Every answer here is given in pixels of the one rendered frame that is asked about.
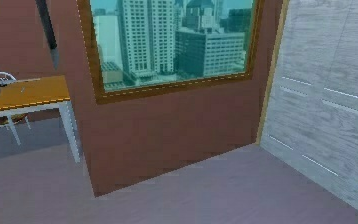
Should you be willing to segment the brown framed window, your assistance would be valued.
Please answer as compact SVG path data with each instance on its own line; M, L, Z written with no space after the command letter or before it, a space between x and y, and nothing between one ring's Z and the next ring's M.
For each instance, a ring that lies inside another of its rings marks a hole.
M247 80L265 0L76 0L98 104Z

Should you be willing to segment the grey wooden room door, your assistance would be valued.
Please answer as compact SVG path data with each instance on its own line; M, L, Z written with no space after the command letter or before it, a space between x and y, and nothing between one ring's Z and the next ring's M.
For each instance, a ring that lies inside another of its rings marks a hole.
M358 210L358 0L289 0L260 145Z

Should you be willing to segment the orange top white leg table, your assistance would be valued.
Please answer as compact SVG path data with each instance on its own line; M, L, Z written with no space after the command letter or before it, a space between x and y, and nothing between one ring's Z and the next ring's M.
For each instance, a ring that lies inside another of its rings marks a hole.
M59 111L74 161L79 163L77 122L63 75L35 78L31 81L13 80L0 91L0 117L8 118L8 127L18 145L21 141L12 117L49 109Z

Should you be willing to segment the dark grey hanging pole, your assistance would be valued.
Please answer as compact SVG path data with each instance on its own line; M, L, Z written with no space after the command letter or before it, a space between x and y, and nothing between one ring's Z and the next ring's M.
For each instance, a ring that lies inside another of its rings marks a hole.
M47 40L47 45L50 50L52 64L54 69L57 69L59 65L59 51L58 51L58 45L55 38L55 33L52 26L51 18L49 15L48 5L46 0L35 0L35 3L43 26L44 34Z

